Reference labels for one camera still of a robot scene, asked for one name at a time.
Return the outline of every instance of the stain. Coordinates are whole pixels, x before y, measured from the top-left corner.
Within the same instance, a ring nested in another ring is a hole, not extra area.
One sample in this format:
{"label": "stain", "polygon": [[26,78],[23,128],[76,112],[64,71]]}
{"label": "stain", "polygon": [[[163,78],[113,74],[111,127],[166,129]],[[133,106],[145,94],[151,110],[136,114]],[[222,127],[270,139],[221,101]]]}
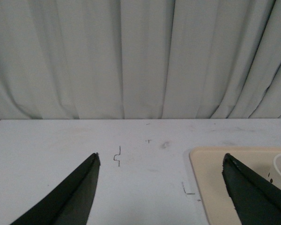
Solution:
{"label": "stain", "polygon": [[148,169],[148,171],[153,172],[153,173],[158,173],[159,172],[159,170],[156,170],[156,169]]}
{"label": "stain", "polygon": [[211,130],[209,130],[209,132],[214,132],[214,131],[229,131],[229,132],[244,131],[244,132],[250,132],[250,133],[256,132],[256,130],[243,129],[243,128],[240,128],[240,127],[227,128],[227,129],[220,128],[220,129],[211,129]]}
{"label": "stain", "polygon": [[235,146],[236,145],[234,142],[230,142],[230,141],[223,141],[223,142],[221,142],[221,144],[228,145],[228,146]]}
{"label": "stain", "polygon": [[165,142],[161,145],[161,148],[166,149],[167,147],[170,147],[170,146],[171,146],[170,142]]}

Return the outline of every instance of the white table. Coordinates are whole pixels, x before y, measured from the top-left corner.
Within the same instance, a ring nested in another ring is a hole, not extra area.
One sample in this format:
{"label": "white table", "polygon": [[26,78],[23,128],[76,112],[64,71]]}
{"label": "white table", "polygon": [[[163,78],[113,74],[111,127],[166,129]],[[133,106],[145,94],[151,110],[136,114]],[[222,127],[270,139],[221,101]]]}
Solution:
{"label": "white table", "polygon": [[227,145],[281,147],[281,119],[1,120],[0,225],[93,152],[101,167],[88,224],[207,225],[189,153]]}

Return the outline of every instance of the black marking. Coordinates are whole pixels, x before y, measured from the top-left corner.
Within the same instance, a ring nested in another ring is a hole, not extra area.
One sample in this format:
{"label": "black marking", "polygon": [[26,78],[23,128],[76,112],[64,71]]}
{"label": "black marking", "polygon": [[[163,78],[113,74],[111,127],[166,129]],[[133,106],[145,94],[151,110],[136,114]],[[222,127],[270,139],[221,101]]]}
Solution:
{"label": "black marking", "polygon": [[195,194],[195,193],[187,193],[187,192],[185,191],[185,187],[184,187],[183,181],[182,181],[181,183],[182,183],[183,191],[184,191],[184,193],[185,193],[186,195],[194,195],[194,194]]}
{"label": "black marking", "polygon": [[118,161],[118,166],[120,167],[120,160],[116,160],[116,159],[115,159],[116,156],[119,156],[119,155],[121,155],[121,146],[120,146],[119,154],[116,154],[116,155],[114,155],[114,157],[113,157],[113,161]]}

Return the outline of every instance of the white curtain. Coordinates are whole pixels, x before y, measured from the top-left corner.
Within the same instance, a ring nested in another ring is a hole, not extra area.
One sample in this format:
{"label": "white curtain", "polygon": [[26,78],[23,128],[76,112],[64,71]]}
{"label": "white curtain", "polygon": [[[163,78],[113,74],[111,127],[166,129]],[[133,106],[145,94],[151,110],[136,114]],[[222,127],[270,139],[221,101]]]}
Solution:
{"label": "white curtain", "polygon": [[1,0],[1,119],[281,117],[281,0]]}

